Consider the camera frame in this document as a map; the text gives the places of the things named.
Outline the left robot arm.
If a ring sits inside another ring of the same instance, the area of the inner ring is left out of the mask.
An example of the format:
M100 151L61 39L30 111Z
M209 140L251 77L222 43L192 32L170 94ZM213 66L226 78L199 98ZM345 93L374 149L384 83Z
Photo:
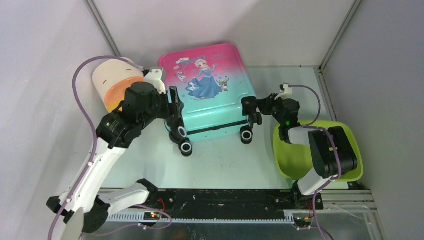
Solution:
M191 155L193 146L185 129L183 108L175 86L160 93L153 84L141 81L125 90L124 100L94 129L92 150L68 190L50 197L46 203L57 216L63 217L67 230L77 236L92 234L109 216L120 211L137 205L156 206L158 188L146 179L110 194L99 191L115 163L154 120L163 119L180 152Z

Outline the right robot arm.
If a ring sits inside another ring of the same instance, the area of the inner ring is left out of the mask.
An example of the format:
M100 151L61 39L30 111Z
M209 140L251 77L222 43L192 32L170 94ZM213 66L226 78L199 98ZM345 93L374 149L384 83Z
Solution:
M295 192L290 201L295 208L304 209L311 202L310 195L357 169L358 157L342 126L302 125L298 118L300 103L291 98L281 99L275 93L258 100L257 105L262 115L277 120L281 141L310 151L312 168L292 187Z

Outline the pink teal cartoon suitcase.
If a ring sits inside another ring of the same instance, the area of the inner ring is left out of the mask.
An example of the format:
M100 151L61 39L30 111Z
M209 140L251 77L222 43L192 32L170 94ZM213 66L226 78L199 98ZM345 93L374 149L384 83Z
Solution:
M164 84L176 87L184 108L182 118L187 138L176 140L181 154L193 153L193 143L238 134L248 145L253 141L253 123L261 116L243 113L243 98L256 92L237 47L221 43L161 56L157 64L166 73Z

